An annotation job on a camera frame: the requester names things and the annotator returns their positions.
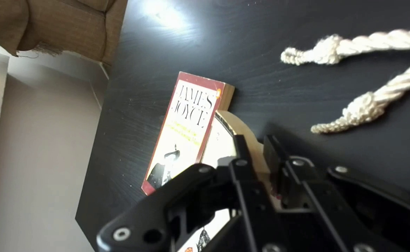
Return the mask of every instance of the black table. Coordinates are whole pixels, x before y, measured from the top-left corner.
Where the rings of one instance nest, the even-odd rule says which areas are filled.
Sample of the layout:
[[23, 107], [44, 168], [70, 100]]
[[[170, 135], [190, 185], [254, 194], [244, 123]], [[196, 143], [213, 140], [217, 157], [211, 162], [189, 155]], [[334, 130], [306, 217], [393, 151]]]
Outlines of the black table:
[[322, 166], [345, 165], [410, 190], [410, 92], [369, 125], [309, 132], [403, 72], [410, 51], [354, 56], [336, 66], [279, 61], [285, 47], [308, 49], [334, 33], [410, 29], [410, 0], [157, 2], [128, 3], [76, 215], [95, 249], [102, 225], [144, 197], [141, 182], [179, 71], [234, 85], [229, 110], [259, 139], [276, 133]]

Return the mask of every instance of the red book cover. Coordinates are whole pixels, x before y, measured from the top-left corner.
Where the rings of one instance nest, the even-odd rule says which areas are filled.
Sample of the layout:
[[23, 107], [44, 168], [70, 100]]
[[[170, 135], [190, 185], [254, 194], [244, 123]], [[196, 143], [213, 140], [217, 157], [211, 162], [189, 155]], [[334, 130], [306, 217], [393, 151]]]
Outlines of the red book cover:
[[180, 72], [146, 172], [143, 189], [153, 193], [200, 162], [216, 110], [227, 110], [234, 87]]

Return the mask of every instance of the knotted rope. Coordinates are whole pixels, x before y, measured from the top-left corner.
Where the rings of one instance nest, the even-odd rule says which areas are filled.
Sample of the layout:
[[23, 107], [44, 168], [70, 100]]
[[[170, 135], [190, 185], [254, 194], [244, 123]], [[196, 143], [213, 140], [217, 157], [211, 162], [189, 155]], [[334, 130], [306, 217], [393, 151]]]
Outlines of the knotted rope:
[[[308, 51], [286, 48], [281, 54], [282, 62], [301, 65], [314, 62], [317, 64], [337, 64], [344, 57], [369, 53], [371, 51], [409, 50], [410, 31], [393, 30], [389, 33], [375, 32], [370, 36], [359, 36], [353, 40], [332, 35], [320, 40]], [[367, 92], [353, 100], [343, 111], [342, 116], [331, 122], [311, 127], [313, 133], [335, 133], [353, 126], [375, 120], [384, 113], [391, 102], [399, 99], [410, 90], [410, 67], [394, 77], [375, 92]]]

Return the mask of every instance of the bolt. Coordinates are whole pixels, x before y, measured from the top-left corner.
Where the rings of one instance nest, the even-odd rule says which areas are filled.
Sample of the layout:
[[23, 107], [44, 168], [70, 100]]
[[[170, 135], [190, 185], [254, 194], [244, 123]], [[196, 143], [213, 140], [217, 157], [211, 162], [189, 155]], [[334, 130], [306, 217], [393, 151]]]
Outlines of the bolt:
[[367, 244], [356, 244], [353, 250], [354, 252], [375, 252], [375, 250]]
[[199, 168], [200, 173], [207, 173], [209, 171], [211, 171], [211, 167], [209, 167], [209, 166], [204, 166], [204, 167]]
[[295, 166], [302, 166], [305, 164], [305, 162], [303, 160], [294, 160], [292, 161], [292, 164]]
[[344, 166], [337, 166], [336, 171], [340, 172], [340, 173], [346, 173], [346, 172], [348, 172], [348, 169]]
[[122, 242], [130, 236], [130, 229], [126, 227], [118, 228], [113, 233], [113, 239], [117, 242]]
[[236, 161], [236, 165], [237, 166], [245, 166], [245, 165], [247, 165], [247, 161], [244, 160], [244, 159], [239, 159], [239, 160]]
[[269, 244], [266, 244], [262, 248], [262, 252], [285, 252], [285, 251], [280, 249], [279, 246], [269, 243]]

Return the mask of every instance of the sofa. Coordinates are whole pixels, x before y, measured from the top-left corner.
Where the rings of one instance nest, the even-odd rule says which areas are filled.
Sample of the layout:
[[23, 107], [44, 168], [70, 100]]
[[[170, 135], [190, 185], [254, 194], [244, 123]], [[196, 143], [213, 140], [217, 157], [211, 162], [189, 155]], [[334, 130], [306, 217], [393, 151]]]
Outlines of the sofa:
[[127, 0], [0, 0], [0, 46], [74, 51], [111, 65]]

